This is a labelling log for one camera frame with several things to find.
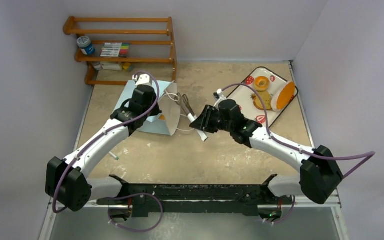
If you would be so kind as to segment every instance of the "paper bag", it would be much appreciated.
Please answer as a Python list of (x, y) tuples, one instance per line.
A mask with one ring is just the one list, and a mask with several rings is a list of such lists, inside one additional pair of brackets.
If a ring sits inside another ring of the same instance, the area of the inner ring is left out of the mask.
[[(130, 99), (132, 97), (133, 91), (136, 88), (135, 84), (136, 83), (133, 80), (129, 80), (127, 82), (123, 92), (121, 93), (120, 99), (115, 105), (114, 110), (119, 109), (126, 99)], [(175, 134), (179, 125), (181, 108), (169, 97), (162, 96), (164, 95), (165, 90), (167, 90), (168, 93), (176, 94), (178, 91), (178, 86), (176, 83), (169, 81), (158, 81), (158, 85), (158, 106), (162, 113), (157, 116), (148, 117), (145, 123), (143, 123), (143, 126), (139, 128), (138, 131), (172, 136)], [(154, 88), (155, 92), (157, 92), (155, 82), (152, 82), (152, 87)]]

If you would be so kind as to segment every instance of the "wooden shelf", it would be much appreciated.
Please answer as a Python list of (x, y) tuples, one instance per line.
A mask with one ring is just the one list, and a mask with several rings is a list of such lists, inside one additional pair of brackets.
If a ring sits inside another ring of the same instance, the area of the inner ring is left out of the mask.
[[(167, 23), (162, 30), (136, 30), (136, 29), (81, 29), (78, 23)], [(124, 81), (95, 81), (92, 80), (97, 71), (91, 65), (91, 62), (122, 62), (122, 63), (159, 63), (172, 64), (172, 81), (176, 80), (177, 71), (177, 53), (175, 34), (173, 30), (173, 21), (168, 18), (102, 18), (102, 17), (74, 17), (70, 16), (63, 27), (66, 35), (76, 34), (81, 37), (87, 34), (115, 34), (115, 35), (167, 35), (168, 41), (123, 41), (123, 40), (92, 40), (93, 44), (103, 43), (130, 43), (131, 45), (167, 45), (170, 46), (169, 58), (133, 58), (133, 57), (95, 57), (84, 55), (80, 49), (75, 54), (75, 60), (78, 62), (88, 62), (88, 72), (85, 83), (88, 85), (126, 85)]]

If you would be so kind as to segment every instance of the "gray wall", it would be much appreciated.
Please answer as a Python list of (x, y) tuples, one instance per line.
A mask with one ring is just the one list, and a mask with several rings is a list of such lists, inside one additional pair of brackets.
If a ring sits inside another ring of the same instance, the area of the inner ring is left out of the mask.
[(171, 16), (178, 58), (193, 61), (292, 60), (307, 39), (326, 2), (65, 0), (70, 13), (76, 17)]
[(62, 0), (0, 0), (0, 240), (39, 237), (47, 162), (73, 150), (90, 87)]
[(384, 239), (384, 1), (329, 0), (294, 69), (314, 141), (376, 151), (339, 194), (351, 239)]

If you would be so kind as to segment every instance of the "purple hose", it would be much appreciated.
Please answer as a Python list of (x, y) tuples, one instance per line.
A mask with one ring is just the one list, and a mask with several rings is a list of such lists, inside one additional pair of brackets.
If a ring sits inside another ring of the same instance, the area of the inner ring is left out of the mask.
[[(142, 113), (142, 114), (139, 115), (138, 117), (133, 118), (133, 119), (128, 120), (128, 121), (125, 121), (125, 122), (122, 122), (122, 123), (120, 123), (120, 124), (118, 124), (118, 125), (115, 125), (115, 126), (113, 126), (113, 127), (110, 127), (110, 128), (107, 130), (108, 132), (111, 132), (112, 130), (121, 128), (121, 127), (123, 127), (123, 126), (125, 126), (125, 125), (127, 125), (127, 124), (133, 123), (134, 121), (137, 121), (137, 120), (139, 120), (139, 119), (145, 117), (145, 116), (146, 116), (147, 114), (149, 114), (149, 113), (152, 111), (152, 109), (157, 105), (157, 103), (158, 103), (158, 98), (159, 98), (159, 96), (160, 96), (160, 86), (158, 85), (157, 80), (155, 79), (154, 76), (152, 76), (152, 75), (151, 75), (149, 72), (147, 72), (147, 71), (138, 71), (138, 72), (135, 74), (135, 76), (137, 76), (137, 75), (141, 75), (141, 74), (147, 74), (147, 75), (149, 75), (149, 77), (151, 78), (151, 80), (155, 83), (155, 86), (156, 86), (156, 99), (155, 99), (155, 101), (153, 102), (153, 104), (151, 105), (151, 107), (150, 107), (148, 110), (146, 110), (144, 113)], [(62, 211), (64, 211), (64, 210), (67, 208), (67, 207), (65, 206), (65, 207), (61, 208), (60, 210), (57, 210), (57, 199), (58, 199), (58, 192), (60, 191), (61, 185), (63, 185), (63, 181), (64, 181), (64, 179), (66, 178), (66, 176), (67, 176), (67, 174), (68, 174), (70, 168), (75, 164), (75, 162), (76, 162), (78, 159), (80, 159), (80, 157), (81, 157), (81, 156), (82, 156), (82, 155), (83, 155), (83, 154), (84, 154), (84, 153), (85, 153), (85, 152), (86, 152), (86, 151), (87, 151), (93, 144), (95, 144), (95, 143), (96, 143), (99, 139), (101, 139), (103, 136), (105, 136), (104, 133), (99, 134), (99, 135), (96, 136), (94, 139), (92, 139), (86, 146), (84, 146), (84, 148), (78, 152), (78, 154), (77, 154), (77, 157), (78, 157), (78, 158), (77, 158), (77, 159), (74, 158), (74, 159), (70, 162), (70, 164), (68, 164), (67, 168), (66, 168), (66, 169), (64, 170), (64, 172), (62, 173), (61, 178), (59, 179), (58, 184), (56, 185), (55, 193), (53, 194), (52, 210), (53, 210), (54, 213), (59, 214), (59, 213), (61, 213)]]
[[(272, 131), (270, 131), (270, 127), (269, 127), (269, 118), (267, 116), (267, 109), (266, 109), (266, 105), (264, 104), (264, 101), (263, 99), (261, 98), (261, 96), (258, 94), (258, 92), (246, 85), (246, 84), (243, 84), (243, 83), (235, 83), (235, 84), (231, 84), (225, 88), (222, 89), (222, 91), (225, 91), (226, 89), (228, 88), (231, 88), (231, 87), (234, 87), (234, 86), (244, 86), (244, 87), (247, 87), (249, 89), (251, 89), (255, 95), (258, 97), (258, 99), (261, 101), (261, 104), (262, 104), (262, 107), (264, 108), (264, 115), (265, 115), (265, 127), (267, 129), (267, 132), (269, 135), (272, 134)], [(271, 136), (271, 139), (273, 139), (273, 141), (275, 141), (276, 143), (284, 146), (284, 147), (287, 147), (289, 149), (292, 149), (292, 150), (295, 150), (295, 151), (300, 151), (300, 149), (296, 146), (292, 146), (288, 143), (285, 143), (285, 142), (282, 142), (280, 141), (279, 139), (275, 138), (274, 136)], [(312, 152), (308, 152), (308, 151), (305, 151), (305, 150), (302, 150), (301, 151), (303, 154), (306, 154), (310, 157), (314, 157), (314, 158), (317, 158), (317, 159), (320, 159), (320, 160), (327, 160), (327, 161), (348, 161), (348, 160), (357, 160), (357, 159), (361, 159), (361, 158), (364, 158), (361, 162), (359, 162), (355, 167), (353, 167), (351, 170), (349, 170), (347, 173), (345, 173), (343, 175), (343, 178), (345, 179), (346, 177), (348, 177), (350, 174), (352, 174), (355, 170), (357, 170), (359, 167), (361, 167), (361, 165), (363, 165), (364, 163), (366, 163), (369, 159), (371, 159), (376, 153), (374, 151), (369, 151), (369, 152), (366, 152), (364, 154), (360, 154), (360, 155), (354, 155), (354, 156), (344, 156), (344, 157), (332, 157), (332, 156), (319, 156), (319, 155), (316, 155)]]
[(155, 199), (155, 201), (159, 205), (159, 209), (160, 209), (161, 214), (159, 215), (159, 219), (158, 219), (158, 221), (156, 222), (156, 224), (154, 226), (152, 226), (150, 228), (147, 228), (147, 229), (134, 229), (134, 228), (130, 228), (130, 227), (127, 227), (127, 226), (120, 225), (120, 224), (114, 222), (114, 220), (111, 218), (110, 210), (108, 210), (109, 222), (112, 223), (113, 225), (115, 225), (116, 227), (119, 227), (121, 229), (130, 231), (130, 232), (134, 232), (134, 233), (145, 233), (145, 232), (151, 231), (154, 228), (156, 228), (160, 224), (161, 220), (163, 219), (164, 213), (163, 213), (163, 205), (158, 200), (158, 198), (156, 198), (154, 195), (149, 194), (149, 193), (136, 193), (136, 194), (132, 194), (132, 195), (129, 195), (129, 196), (114, 197), (114, 198), (111, 198), (111, 199), (112, 200), (124, 200), (124, 199), (129, 199), (129, 198), (137, 197), (137, 196), (140, 196), (140, 195), (146, 195), (146, 196), (149, 196), (149, 197)]

